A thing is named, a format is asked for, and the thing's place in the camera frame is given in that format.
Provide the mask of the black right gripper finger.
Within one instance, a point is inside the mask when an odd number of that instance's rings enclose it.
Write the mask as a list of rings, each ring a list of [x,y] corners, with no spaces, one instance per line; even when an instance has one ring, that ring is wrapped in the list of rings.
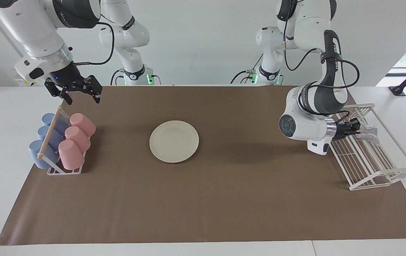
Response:
[[[90,95],[94,101],[99,104],[99,96],[102,94],[103,87],[96,79],[94,75],[89,75],[87,78],[83,78],[82,92]]]
[[[60,90],[52,80],[45,80],[45,87],[52,97],[59,97],[63,99],[68,105],[71,105],[73,103],[73,100],[68,94],[66,87]]]

